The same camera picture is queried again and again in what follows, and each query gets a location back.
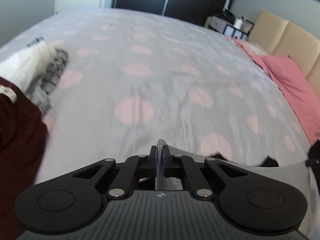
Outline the white paper roll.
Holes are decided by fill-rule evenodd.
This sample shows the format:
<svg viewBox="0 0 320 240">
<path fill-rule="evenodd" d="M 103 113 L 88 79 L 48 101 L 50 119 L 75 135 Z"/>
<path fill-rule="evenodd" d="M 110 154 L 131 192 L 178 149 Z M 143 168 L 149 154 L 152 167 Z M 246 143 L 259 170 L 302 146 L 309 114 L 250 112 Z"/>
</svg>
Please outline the white paper roll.
<svg viewBox="0 0 320 240">
<path fill-rule="evenodd" d="M 242 24 L 243 24 L 242 19 L 240 19 L 240 18 L 236 18 L 236 19 L 235 19 L 235 21 L 234 21 L 233 26 L 234 26 L 234 28 L 235 28 L 235 29 L 240 30 L 240 29 L 241 29 L 241 27 L 242 27 Z"/>
</svg>

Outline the maroon sweater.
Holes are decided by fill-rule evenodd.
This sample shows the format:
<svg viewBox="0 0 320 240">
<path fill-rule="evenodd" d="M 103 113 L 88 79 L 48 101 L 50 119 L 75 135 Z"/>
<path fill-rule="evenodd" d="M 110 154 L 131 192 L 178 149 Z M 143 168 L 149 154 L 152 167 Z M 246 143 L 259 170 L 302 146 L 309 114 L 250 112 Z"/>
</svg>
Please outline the maroon sweater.
<svg viewBox="0 0 320 240">
<path fill-rule="evenodd" d="M 22 232 L 15 215 L 17 196 L 37 175 L 48 129 L 42 113 L 13 83 L 1 79 L 1 239 Z"/>
</svg>

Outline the beige padded headboard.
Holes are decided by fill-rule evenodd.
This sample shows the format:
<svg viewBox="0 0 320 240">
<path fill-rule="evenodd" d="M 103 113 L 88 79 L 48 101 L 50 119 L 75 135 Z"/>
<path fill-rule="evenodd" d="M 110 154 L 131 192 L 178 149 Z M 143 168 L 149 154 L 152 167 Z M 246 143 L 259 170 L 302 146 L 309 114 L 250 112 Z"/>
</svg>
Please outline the beige padded headboard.
<svg viewBox="0 0 320 240">
<path fill-rule="evenodd" d="M 268 11 L 261 11 L 248 37 L 272 55 L 290 56 L 319 96 L 319 38 L 296 24 Z"/>
</svg>

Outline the black folded garment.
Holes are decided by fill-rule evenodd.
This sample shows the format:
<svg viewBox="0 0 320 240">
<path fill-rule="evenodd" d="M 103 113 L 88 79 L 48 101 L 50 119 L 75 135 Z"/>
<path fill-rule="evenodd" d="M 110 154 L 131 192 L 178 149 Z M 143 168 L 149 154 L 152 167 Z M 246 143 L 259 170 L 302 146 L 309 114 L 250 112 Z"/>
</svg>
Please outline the black folded garment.
<svg viewBox="0 0 320 240">
<path fill-rule="evenodd" d="M 319 159 L 320 158 L 320 140 L 317 140 L 309 149 L 308 152 L 309 159 Z"/>
</svg>

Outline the white bedside table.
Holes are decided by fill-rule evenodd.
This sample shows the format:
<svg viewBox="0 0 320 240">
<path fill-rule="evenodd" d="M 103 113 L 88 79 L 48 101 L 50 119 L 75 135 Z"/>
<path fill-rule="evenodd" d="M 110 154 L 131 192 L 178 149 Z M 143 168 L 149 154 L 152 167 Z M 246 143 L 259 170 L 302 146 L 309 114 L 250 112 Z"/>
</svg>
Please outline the white bedside table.
<svg viewBox="0 0 320 240">
<path fill-rule="evenodd" d="M 236 28 L 234 25 L 216 16 L 207 17 L 204 27 L 234 39 L 247 41 L 249 37 L 249 33 Z"/>
</svg>

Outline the pink dotted bed sheet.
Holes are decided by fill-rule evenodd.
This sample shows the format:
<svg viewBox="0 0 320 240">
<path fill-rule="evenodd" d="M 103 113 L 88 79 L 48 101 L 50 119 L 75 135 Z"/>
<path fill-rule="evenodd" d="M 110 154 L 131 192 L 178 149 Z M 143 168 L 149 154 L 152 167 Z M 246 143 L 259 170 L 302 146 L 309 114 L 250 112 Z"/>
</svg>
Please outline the pink dotted bed sheet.
<svg viewBox="0 0 320 240">
<path fill-rule="evenodd" d="M 282 92 L 218 33 L 137 11 L 74 10 L 18 35 L 1 59 L 36 37 L 69 53 L 44 118 L 50 136 L 37 182 L 147 154 L 159 139 L 243 165 L 306 159 L 309 141 Z"/>
</svg>

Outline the black bag on table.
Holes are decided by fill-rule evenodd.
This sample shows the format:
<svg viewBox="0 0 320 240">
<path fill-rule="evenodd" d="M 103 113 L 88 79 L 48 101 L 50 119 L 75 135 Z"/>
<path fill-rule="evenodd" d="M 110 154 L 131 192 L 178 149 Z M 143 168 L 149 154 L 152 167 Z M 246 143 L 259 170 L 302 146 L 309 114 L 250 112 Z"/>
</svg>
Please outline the black bag on table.
<svg viewBox="0 0 320 240">
<path fill-rule="evenodd" d="M 234 23 L 235 16 L 229 10 L 216 10 L 213 12 L 213 16 L 225 20 L 229 23 Z"/>
</svg>

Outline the white knit garment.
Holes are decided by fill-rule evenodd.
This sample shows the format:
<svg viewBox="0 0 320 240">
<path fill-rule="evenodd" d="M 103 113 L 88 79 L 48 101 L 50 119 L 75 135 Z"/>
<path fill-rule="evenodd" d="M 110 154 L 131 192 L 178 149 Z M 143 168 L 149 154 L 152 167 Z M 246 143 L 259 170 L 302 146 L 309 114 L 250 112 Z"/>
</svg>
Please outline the white knit garment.
<svg viewBox="0 0 320 240">
<path fill-rule="evenodd" d="M 26 92 L 38 77 L 46 74 L 55 56 L 56 49 L 41 41 L 15 52 L 1 62 L 1 77 Z"/>
</svg>

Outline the grey checked garment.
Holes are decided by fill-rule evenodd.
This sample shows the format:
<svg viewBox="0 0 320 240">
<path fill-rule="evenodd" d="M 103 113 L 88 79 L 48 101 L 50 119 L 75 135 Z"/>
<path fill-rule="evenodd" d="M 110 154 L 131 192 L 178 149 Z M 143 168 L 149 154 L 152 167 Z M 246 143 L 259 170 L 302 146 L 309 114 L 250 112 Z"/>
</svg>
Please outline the grey checked garment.
<svg viewBox="0 0 320 240">
<path fill-rule="evenodd" d="M 69 53 L 66 50 L 55 48 L 55 51 L 56 55 L 47 64 L 46 73 L 33 81 L 25 94 L 40 109 L 43 116 L 51 108 L 49 96 L 57 88 L 69 62 Z"/>
</svg>

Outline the grey black raglan shirt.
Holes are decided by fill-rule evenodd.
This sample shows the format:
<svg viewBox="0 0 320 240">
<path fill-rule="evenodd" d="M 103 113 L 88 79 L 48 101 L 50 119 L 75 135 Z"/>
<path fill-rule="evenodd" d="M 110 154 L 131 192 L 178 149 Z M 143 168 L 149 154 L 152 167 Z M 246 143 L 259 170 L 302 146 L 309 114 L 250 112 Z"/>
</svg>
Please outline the grey black raglan shirt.
<svg viewBox="0 0 320 240">
<path fill-rule="evenodd" d="M 157 142 L 159 190 L 184 190 L 177 178 L 163 177 L 163 139 Z M 169 146 L 170 153 L 192 157 L 213 191 L 213 202 L 229 224 L 258 236 L 284 235 L 298 231 L 311 235 L 310 171 L 304 163 L 271 167 L 271 158 L 262 166 L 225 161 L 219 154 L 202 157 Z"/>
</svg>

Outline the floral pink pillow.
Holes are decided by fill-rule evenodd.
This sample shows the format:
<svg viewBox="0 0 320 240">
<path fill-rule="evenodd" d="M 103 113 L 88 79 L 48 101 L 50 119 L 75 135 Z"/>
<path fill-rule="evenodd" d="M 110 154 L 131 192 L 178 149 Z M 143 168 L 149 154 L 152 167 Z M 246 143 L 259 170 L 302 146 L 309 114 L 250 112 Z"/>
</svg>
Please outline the floral pink pillow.
<svg viewBox="0 0 320 240">
<path fill-rule="evenodd" d="M 227 37 L 235 45 L 237 45 L 244 53 L 248 56 L 266 56 L 269 53 L 261 48 L 257 43 L 247 42 L 246 40 L 241 40 L 238 38 Z"/>
</svg>

